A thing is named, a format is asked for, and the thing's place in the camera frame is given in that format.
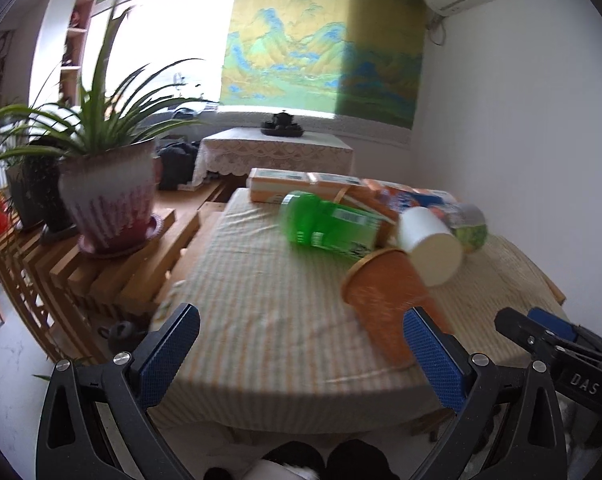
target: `silver bolt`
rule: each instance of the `silver bolt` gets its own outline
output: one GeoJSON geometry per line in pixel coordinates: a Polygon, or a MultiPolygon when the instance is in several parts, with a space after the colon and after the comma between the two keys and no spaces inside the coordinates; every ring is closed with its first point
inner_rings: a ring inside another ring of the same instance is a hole
{"type": "Polygon", "coordinates": [[[67,359],[61,359],[56,364],[56,369],[60,372],[65,372],[70,367],[70,362],[67,359]]]}
{"type": "Polygon", "coordinates": [[[545,366],[543,361],[534,361],[532,363],[532,368],[541,374],[547,370],[547,366],[545,366]]]}
{"type": "Polygon", "coordinates": [[[128,352],[119,352],[114,356],[113,361],[115,365],[122,366],[127,364],[127,362],[130,360],[130,357],[132,356],[128,352]]]}
{"type": "Polygon", "coordinates": [[[490,360],[487,355],[475,354],[472,356],[472,362],[477,366],[487,366],[490,360]]]}

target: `green bottle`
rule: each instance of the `green bottle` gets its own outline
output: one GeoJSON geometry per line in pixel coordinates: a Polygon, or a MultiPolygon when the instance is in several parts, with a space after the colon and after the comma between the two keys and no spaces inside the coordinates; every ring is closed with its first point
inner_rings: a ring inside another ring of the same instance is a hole
{"type": "Polygon", "coordinates": [[[293,191],[281,204],[280,224],[290,242],[359,259],[374,250],[381,219],[312,193],[293,191]]]}

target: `white cup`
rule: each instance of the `white cup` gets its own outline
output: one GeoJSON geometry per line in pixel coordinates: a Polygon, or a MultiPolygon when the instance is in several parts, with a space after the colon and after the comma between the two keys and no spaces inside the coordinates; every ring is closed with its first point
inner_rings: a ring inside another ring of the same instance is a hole
{"type": "Polygon", "coordinates": [[[463,261],[459,240],[425,207],[411,207],[401,213],[397,242],[409,254],[426,286],[445,283],[456,274],[463,261]]]}

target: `blue gripper pad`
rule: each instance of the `blue gripper pad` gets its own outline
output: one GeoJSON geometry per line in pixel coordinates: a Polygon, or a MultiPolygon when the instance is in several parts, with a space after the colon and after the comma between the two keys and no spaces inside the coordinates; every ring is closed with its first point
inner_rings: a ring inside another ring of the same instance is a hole
{"type": "Polygon", "coordinates": [[[542,308],[533,307],[530,312],[527,313],[527,317],[532,321],[543,325],[546,329],[551,330],[557,336],[572,341],[573,343],[577,340],[577,334],[574,332],[572,325],[560,317],[550,314],[542,308]]]}
{"type": "Polygon", "coordinates": [[[156,406],[174,380],[178,369],[198,337],[201,318],[194,306],[185,311],[139,371],[137,402],[146,410],[156,406]]]}
{"type": "Polygon", "coordinates": [[[460,412],[466,399],[463,373],[413,308],[403,316],[403,337],[441,404],[460,412]]]}

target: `floor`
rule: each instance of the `floor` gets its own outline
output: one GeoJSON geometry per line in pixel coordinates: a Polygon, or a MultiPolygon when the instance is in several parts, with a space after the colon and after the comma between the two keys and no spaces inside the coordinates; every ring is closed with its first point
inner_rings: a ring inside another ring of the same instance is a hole
{"type": "MultiPolygon", "coordinates": [[[[0,323],[0,449],[23,480],[35,480],[36,436],[47,383],[33,374],[50,374],[52,363],[21,323],[1,288],[0,303],[6,321],[0,323]]],[[[102,412],[102,416],[107,425],[107,414],[102,412]]],[[[224,466],[240,478],[253,460],[289,440],[313,444],[327,457],[348,436],[232,432],[218,424],[201,423],[168,431],[164,437],[194,478],[200,480],[212,466],[224,466]]],[[[431,449],[427,436],[411,437],[401,426],[357,437],[379,447],[401,480],[410,478],[431,449]]],[[[141,480],[129,463],[131,460],[124,457],[125,446],[113,442],[113,447],[126,465],[126,472],[141,480]]]]}

